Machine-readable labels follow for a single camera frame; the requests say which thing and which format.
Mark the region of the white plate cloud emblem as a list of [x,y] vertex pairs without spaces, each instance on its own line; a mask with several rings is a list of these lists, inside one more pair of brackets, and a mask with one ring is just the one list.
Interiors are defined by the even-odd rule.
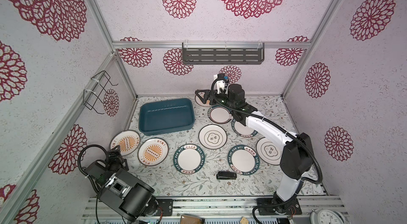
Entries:
[[216,150],[225,146],[227,133],[219,125],[210,124],[200,129],[198,139],[205,148]]

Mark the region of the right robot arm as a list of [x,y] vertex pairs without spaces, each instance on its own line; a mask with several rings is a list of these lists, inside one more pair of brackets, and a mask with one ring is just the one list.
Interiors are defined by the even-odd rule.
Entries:
[[322,182],[322,171],[314,156],[310,137],[305,133],[298,135],[289,132],[266,118],[246,102],[241,85],[227,84],[226,80],[217,79],[210,89],[196,90],[195,96],[204,103],[226,108],[237,122],[259,132],[282,151],[279,165],[283,177],[275,192],[276,205],[292,202],[304,182]]

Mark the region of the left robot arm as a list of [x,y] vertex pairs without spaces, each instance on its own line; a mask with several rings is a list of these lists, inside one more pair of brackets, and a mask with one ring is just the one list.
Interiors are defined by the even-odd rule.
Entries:
[[[83,155],[91,148],[102,150],[105,158],[83,167]],[[96,193],[96,203],[104,203],[129,224],[135,223],[139,217],[163,214],[153,195],[155,190],[129,173],[127,160],[123,158],[120,146],[109,151],[100,145],[86,146],[78,154],[77,165],[79,171],[90,181]]]

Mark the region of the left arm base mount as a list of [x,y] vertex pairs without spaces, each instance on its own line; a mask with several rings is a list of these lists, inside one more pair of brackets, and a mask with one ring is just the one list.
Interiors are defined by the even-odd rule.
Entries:
[[173,212],[173,199],[157,199],[157,198],[152,198],[153,203],[152,203],[152,209],[149,212],[149,216],[156,216],[159,217],[161,215],[161,210],[163,210],[163,216],[164,217],[169,217],[172,216]]

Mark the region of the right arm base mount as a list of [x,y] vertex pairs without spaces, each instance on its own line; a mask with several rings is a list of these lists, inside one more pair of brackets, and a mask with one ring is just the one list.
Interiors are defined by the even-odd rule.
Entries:
[[261,216],[266,215],[301,215],[302,209],[297,199],[281,206],[276,206],[279,201],[272,198],[257,198],[256,204],[259,207],[258,211]]

